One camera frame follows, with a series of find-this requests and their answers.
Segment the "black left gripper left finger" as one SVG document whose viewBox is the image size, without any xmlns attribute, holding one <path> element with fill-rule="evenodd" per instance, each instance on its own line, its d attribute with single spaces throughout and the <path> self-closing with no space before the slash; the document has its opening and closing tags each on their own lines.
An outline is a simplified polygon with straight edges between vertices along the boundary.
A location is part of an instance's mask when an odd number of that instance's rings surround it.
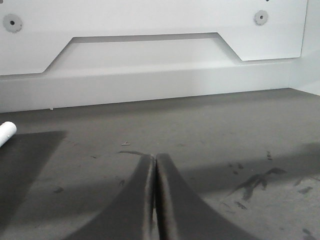
<svg viewBox="0 0 320 240">
<path fill-rule="evenodd" d="M 131 180 L 112 203 L 67 240 L 150 240 L 156 161 L 143 154 Z"/>
</svg>

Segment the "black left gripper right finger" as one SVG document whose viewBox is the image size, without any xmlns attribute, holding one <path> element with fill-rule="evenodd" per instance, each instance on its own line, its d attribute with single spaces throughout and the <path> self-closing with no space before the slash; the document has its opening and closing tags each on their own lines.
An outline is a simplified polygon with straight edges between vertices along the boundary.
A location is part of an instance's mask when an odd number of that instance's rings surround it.
<svg viewBox="0 0 320 240">
<path fill-rule="evenodd" d="M 209 207 L 182 178 L 169 154 L 158 153 L 155 159 L 155 204 L 160 239 L 255 239 Z"/>
</svg>

